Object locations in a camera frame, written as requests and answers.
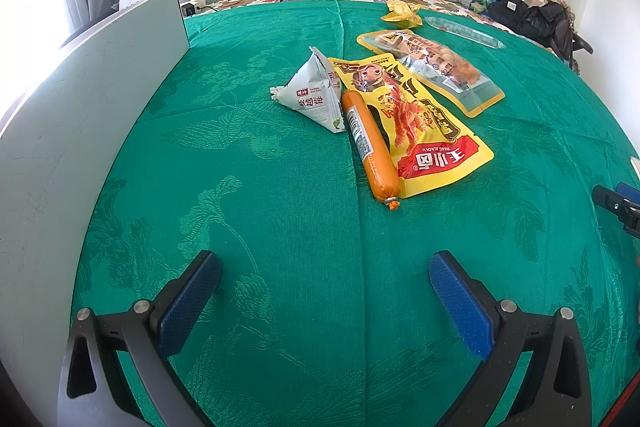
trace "red cable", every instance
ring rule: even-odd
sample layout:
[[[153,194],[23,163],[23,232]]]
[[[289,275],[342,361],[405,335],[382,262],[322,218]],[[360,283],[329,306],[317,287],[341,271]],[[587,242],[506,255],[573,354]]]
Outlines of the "red cable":
[[[638,387],[638,384],[640,384],[640,371],[636,373],[631,382],[629,382],[628,386],[625,387],[625,390],[620,394],[618,399],[611,406],[611,409],[609,409],[609,412],[604,417],[599,427],[609,427],[609,425],[611,425],[613,420],[616,419],[616,416],[618,416],[622,408],[626,405],[629,398],[631,398],[631,395],[636,390],[636,387]]]

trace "screw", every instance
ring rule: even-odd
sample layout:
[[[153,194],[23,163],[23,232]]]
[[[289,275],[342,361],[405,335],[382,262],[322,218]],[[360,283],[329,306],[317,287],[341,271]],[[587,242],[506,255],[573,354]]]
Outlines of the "screw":
[[[87,318],[90,313],[91,313],[91,311],[89,311],[89,308],[80,308],[78,310],[78,313],[76,314],[76,318],[79,321],[84,321],[85,318]]]
[[[574,318],[574,312],[571,311],[571,308],[560,308],[560,314],[562,315],[562,318],[567,319],[568,321]]]
[[[151,308],[151,303],[145,299],[142,299],[133,304],[133,311],[135,311],[136,313],[145,313],[149,308]]]
[[[502,308],[502,311],[507,313],[513,313],[518,309],[518,307],[516,306],[516,303],[513,301],[510,301],[509,299],[500,301],[500,308]]]

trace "yellow snack package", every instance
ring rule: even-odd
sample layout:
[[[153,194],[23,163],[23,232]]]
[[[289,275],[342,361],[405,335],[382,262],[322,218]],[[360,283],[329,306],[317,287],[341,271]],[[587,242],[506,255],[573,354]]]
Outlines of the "yellow snack package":
[[[411,30],[382,30],[358,36],[377,54],[391,53],[421,83],[446,96],[469,118],[504,98],[502,90],[468,60]]]
[[[347,89],[359,91],[372,112],[377,110],[401,198],[449,185],[494,157],[392,54],[329,61]]]
[[[407,4],[404,1],[387,1],[389,13],[380,17],[383,21],[398,28],[415,28],[422,26],[422,19],[418,15],[419,4]]]

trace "sausage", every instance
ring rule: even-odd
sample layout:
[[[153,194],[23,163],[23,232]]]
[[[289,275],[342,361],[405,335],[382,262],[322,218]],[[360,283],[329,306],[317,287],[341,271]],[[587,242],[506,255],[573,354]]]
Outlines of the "sausage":
[[[367,104],[359,92],[348,89],[342,96],[342,108],[367,173],[371,192],[389,210],[396,210],[400,205],[398,171]]]

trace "clear plastic package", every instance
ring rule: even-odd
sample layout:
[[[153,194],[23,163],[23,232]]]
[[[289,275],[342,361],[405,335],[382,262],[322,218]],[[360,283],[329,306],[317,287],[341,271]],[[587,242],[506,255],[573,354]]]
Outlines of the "clear plastic package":
[[[365,33],[358,42],[378,55],[391,53],[417,80],[471,118],[504,98],[502,90],[468,60],[411,30]]]
[[[429,26],[445,32],[453,33],[454,35],[469,39],[470,41],[477,42],[478,44],[482,44],[488,48],[493,48],[494,50],[503,50],[507,47],[502,41],[499,41],[491,35],[479,32],[469,26],[450,21],[449,19],[442,19],[441,17],[425,17],[424,21]]]

